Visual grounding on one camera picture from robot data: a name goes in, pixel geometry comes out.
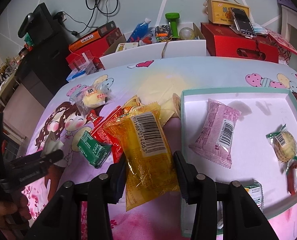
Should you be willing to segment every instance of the yellow box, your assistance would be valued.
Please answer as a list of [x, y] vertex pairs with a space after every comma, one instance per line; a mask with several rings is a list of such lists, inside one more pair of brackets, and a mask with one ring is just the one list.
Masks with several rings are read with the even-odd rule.
[[248, 6], [224, 0], [208, 0], [207, 8], [209, 20], [217, 24], [234, 24], [233, 16], [228, 10], [230, 7], [244, 10], [248, 18], [250, 18], [250, 8]]

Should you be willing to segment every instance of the cartoon bedsheet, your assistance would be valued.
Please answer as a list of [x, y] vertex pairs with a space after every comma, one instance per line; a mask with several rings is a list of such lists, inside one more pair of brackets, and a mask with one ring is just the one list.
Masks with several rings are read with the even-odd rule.
[[[181, 57], [120, 66], [76, 79], [62, 87], [48, 104], [29, 144], [27, 154], [41, 149], [52, 131], [64, 143], [65, 158], [50, 168], [49, 174], [26, 186], [24, 193], [36, 220], [45, 205], [65, 181], [87, 182], [106, 172], [113, 163], [112, 155], [100, 169], [91, 166], [79, 152], [77, 143], [93, 123], [86, 120], [70, 101], [81, 87], [104, 82], [109, 87], [109, 101], [100, 111], [106, 117], [118, 105], [138, 94], [142, 103], [168, 100], [183, 89], [204, 87], [275, 87], [297, 93], [297, 73], [286, 65], [221, 57]], [[181, 149], [180, 120], [171, 118], [164, 126], [172, 152]], [[166, 193], [148, 203], [125, 211], [125, 195], [117, 205], [109, 205], [114, 239], [183, 239], [180, 232], [180, 194]], [[82, 239], [87, 239], [87, 204], [82, 205]], [[280, 239], [297, 236], [297, 204], [270, 220]]]

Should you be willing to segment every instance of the smartphone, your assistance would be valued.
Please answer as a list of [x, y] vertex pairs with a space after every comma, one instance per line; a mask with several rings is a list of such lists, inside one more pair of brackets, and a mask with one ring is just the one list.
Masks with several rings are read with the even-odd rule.
[[229, 8], [230, 13], [233, 15], [234, 22], [237, 30], [246, 37], [256, 37], [256, 33], [253, 29], [250, 19], [247, 17], [246, 13], [242, 9]]

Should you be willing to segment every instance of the power outlet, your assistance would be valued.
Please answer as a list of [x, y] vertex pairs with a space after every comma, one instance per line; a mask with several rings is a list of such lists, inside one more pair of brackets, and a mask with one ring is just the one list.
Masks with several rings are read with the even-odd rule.
[[63, 12], [62, 14], [62, 22], [66, 21], [66, 16], [65, 16], [65, 13]]

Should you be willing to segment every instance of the wire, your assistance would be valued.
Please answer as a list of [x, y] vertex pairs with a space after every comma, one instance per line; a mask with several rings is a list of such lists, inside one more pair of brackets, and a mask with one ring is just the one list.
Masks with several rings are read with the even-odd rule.
[[[84, 22], [76, 21], [76, 20], [73, 19], [69, 14], [67, 14], [65, 11], [63, 11], [63, 12], [64, 12], [65, 14], [67, 14], [73, 21], [78, 22], [78, 23], [83, 23], [83, 24], [85, 25], [85, 28], [84, 28], [82, 31], [80, 31], [80, 32], [77, 33], [77, 34], [81, 34], [81, 33], [83, 33], [87, 28], [98, 28], [97, 26], [89, 26], [89, 24], [90, 24], [90, 22], [91, 22], [91, 20], [92, 20], [92, 18], [93, 18], [93, 16], [94, 16], [95, 9], [97, 9], [101, 14], [106, 15], [106, 23], [108, 23], [108, 16], [114, 14], [114, 13], [117, 11], [117, 9], [118, 9], [118, 5], [119, 5], [119, 0], [116, 0], [116, 6], [115, 6], [115, 9], [114, 9], [112, 12], [108, 12], [107, 2], [108, 2], [108, 0], [106, 0], [106, 3], [105, 3], [105, 6], [106, 6], [106, 12], [103, 12], [103, 11], [102, 11], [101, 9], [99, 9], [99, 7], [98, 7], [98, 6], [100, 5], [100, 3], [101, 3], [101, 0], [95, 0], [95, 1], [94, 1], [94, 6], [93, 6], [92, 8], [88, 5], [87, 0], [85, 0], [86, 7], [87, 7], [89, 10], [92, 10], [92, 15], [91, 15], [90, 20], [88, 21], [87, 24], [84, 23]], [[69, 32], [72, 33], [72, 31], [68, 30], [68, 29], [64, 26], [64, 24], [62, 24], [62, 26], [64, 27], [65, 30], [67, 30], [67, 31], [69, 31]]]
[[72, 16], [70, 16], [66, 11], [63, 11], [63, 13], [65, 13], [68, 17], [70, 17], [73, 21], [77, 22], [77, 23], [83, 23], [85, 26], [89, 27], [89, 28], [98, 28], [98, 26], [88, 26], [86, 25], [85, 22], [80, 22], [80, 21], [76, 21]]

